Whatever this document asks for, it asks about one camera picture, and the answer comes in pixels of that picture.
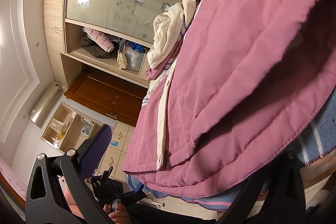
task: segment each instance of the white wall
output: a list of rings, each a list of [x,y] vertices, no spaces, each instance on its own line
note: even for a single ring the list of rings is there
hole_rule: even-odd
[[[0,154],[9,165],[30,113],[54,82],[42,0],[0,0]]]
[[[102,124],[108,124],[111,128],[114,128],[116,124],[115,120],[94,112],[93,110],[84,107],[71,99],[67,99],[65,96],[62,96],[50,112],[42,129],[36,126],[32,121],[29,121],[17,147],[12,164],[12,170],[26,184],[28,184],[30,172],[38,154],[45,153],[49,157],[60,155],[58,150],[43,141],[41,137],[61,103],[66,103],[73,109],[101,122]]]

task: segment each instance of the open shelf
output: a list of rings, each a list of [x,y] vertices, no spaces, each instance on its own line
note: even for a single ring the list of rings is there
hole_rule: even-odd
[[[82,119],[90,126],[90,130],[87,134],[82,132],[84,127],[81,122]],[[61,130],[64,134],[63,138],[62,136],[59,136],[61,134],[50,127],[54,120],[64,123],[64,127]],[[61,104],[51,119],[42,139],[60,152],[66,152],[72,148],[78,149],[86,139],[93,138],[101,127],[102,125],[92,118],[82,113],[78,113],[65,104]]]
[[[113,50],[110,53],[111,54],[110,58],[96,58],[83,48],[76,49],[76,50],[74,50],[74,52],[76,52],[78,55],[81,55],[82,58],[92,58],[92,59],[94,59],[98,62],[105,63],[107,66],[111,66],[111,67],[114,67],[116,69],[119,69],[119,66],[118,66],[118,63],[117,63],[118,53],[115,50]],[[125,71],[127,73],[130,73],[130,74],[133,74],[133,75],[136,75],[136,76],[139,75],[139,71],[136,71],[136,70],[124,69],[123,71]]]
[[[117,63],[117,49],[110,53],[110,58],[96,58],[85,50],[80,41],[85,35],[83,34],[84,22],[66,22],[66,55],[82,63],[88,64],[94,68],[103,70],[122,79],[128,80],[143,87],[148,87],[149,82],[146,80],[146,71],[148,69],[147,55],[144,54],[139,71],[131,69],[119,69]]]

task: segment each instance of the pink bedding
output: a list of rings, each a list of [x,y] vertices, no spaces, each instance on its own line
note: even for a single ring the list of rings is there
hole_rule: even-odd
[[[335,0],[202,0],[171,83],[140,112],[123,170],[150,189],[201,198],[270,162],[335,87],[335,15]]]

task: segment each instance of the pink quilt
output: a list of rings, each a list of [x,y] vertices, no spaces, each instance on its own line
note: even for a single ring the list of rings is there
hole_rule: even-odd
[[[335,0],[202,0],[123,170],[171,195],[221,193],[291,143],[335,83]]]

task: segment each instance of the drawer handle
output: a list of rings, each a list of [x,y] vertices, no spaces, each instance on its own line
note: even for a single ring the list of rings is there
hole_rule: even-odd
[[[107,113],[106,116],[110,118],[118,119],[118,116],[112,113]]]
[[[114,163],[114,160],[113,160],[113,157],[111,157],[109,161],[109,166],[111,166],[113,163]]]

